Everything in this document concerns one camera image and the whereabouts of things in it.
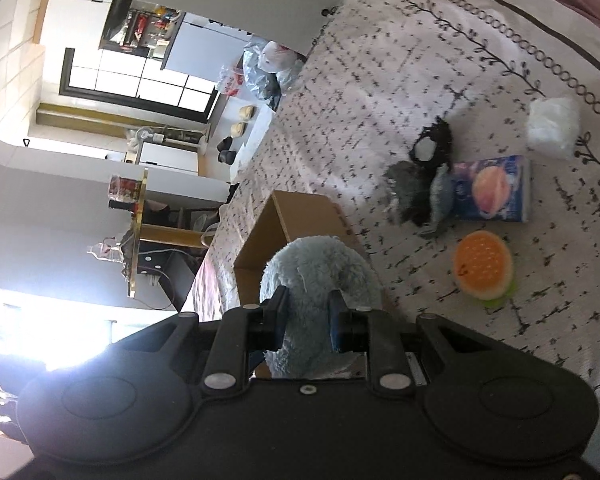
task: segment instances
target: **cable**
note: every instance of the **cable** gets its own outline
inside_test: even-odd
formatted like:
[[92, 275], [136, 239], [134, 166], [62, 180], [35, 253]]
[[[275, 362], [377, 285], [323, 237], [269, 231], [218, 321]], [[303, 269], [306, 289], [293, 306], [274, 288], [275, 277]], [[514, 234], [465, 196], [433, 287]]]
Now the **cable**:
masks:
[[181, 251], [180, 249], [156, 249], [155, 251], [142, 251], [141, 253], [138, 253], [138, 255], [143, 255], [143, 254], [154, 254], [154, 253], [167, 253], [169, 251], [173, 251], [175, 253], [182, 253], [185, 256], [188, 256], [189, 258], [194, 258], [194, 256], [192, 254], [189, 254], [185, 251]]
[[170, 285], [170, 287], [171, 287], [171, 290], [173, 291], [173, 299], [172, 299], [172, 300], [170, 300], [170, 298], [168, 298], [168, 297], [167, 297], [167, 299], [169, 300], [169, 304], [168, 304], [167, 306], [163, 307], [163, 308], [154, 308], [154, 307], [152, 307], [151, 305], [149, 305], [149, 304], [146, 304], [144, 301], [142, 301], [142, 300], [138, 300], [138, 298], [131, 298], [131, 299], [132, 299], [132, 300], [136, 300], [138, 303], [142, 303], [144, 306], [146, 306], [146, 307], [150, 308], [151, 310], [167, 310], [167, 309], [168, 309], [170, 306], [172, 306], [172, 307], [174, 307], [174, 308], [175, 308], [175, 305], [173, 304], [173, 302], [176, 300], [176, 298], [175, 298], [175, 293], [176, 293], [176, 290], [175, 290], [175, 288], [173, 287], [173, 283], [171, 283], [171, 278], [170, 278], [170, 277], [167, 275], [167, 273], [166, 273], [166, 272], [163, 272], [163, 271], [162, 271], [162, 270], [160, 270], [160, 269], [154, 269], [153, 267], [143, 267], [143, 266], [138, 266], [138, 269], [157, 270], [158, 272], [160, 272], [160, 274], [161, 274], [161, 275], [163, 275], [165, 278], [167, 278], [167, 280], [168, 280], [168, 282], [169, 282], [169, 285]]

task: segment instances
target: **table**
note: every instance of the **table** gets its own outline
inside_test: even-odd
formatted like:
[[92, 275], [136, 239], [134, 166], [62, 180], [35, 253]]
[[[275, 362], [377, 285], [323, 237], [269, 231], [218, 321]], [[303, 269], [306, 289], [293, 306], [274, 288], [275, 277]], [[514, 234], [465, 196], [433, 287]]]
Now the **table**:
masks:
[[132, 218], [134, 241], [131, 255], [131, 269], [129, 270], [129, 279], [126, 288], [126, 293], [130, 298], [136, 296], [136, 269], [138, 268], [138, 256], [141, 241], [206, 249], [206, 246], [202, 243], [204, 233], [189, 231], [187, 229], [177, 229], [174, 227], [150, 225], [142, 222], [148, 176], [149, 171], [145, 169], [142, 174], [142, 183], [140, 185], [140, 193], [138, 196], [138, 210]]

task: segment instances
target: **orange hamburger toy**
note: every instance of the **orange hamburger toy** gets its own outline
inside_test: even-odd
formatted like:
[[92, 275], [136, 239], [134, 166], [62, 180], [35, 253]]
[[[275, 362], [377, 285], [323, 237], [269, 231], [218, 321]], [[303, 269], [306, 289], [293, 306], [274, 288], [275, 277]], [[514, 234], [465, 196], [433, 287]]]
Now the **orange hamburger toy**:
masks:
[[488, 231], [465, 236], [454, 254], [458, 287], [478, 300], [504, 296], [513, 281], [513, 260], [502, 238]]

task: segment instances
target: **bed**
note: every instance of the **bed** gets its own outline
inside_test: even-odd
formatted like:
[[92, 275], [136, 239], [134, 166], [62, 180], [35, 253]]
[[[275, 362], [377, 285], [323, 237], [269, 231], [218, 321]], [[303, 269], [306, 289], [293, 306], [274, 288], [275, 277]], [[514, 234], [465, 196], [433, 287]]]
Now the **bed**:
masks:
[[[525, 153], [532, 100], [573, 96], [576, 158], [533, 162], [528, 224], [490, 224], [509, 242], [516, 290], [487, 310], [450, 275], [457, 222], [424, 241], [384, 211], [384, 169], [444, 117], [454, 159]], [[343, 210], [400, 316], [425, 310], [549, 362], [600, 390], [600, 28], [553, 0], [345, 0], [228, 207], [185, 310], [239, 305], [233, 261], [275, 189]]]

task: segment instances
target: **box with peach image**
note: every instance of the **box with peach image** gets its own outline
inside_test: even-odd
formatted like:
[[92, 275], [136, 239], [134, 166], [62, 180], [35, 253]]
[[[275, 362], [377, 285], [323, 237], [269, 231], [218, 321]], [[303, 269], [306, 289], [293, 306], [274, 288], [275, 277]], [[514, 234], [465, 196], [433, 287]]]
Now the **box with peach image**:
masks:
[[527, 222], [531, 166], [522, 155], [454, 164], [452, 216], [462, 220]]

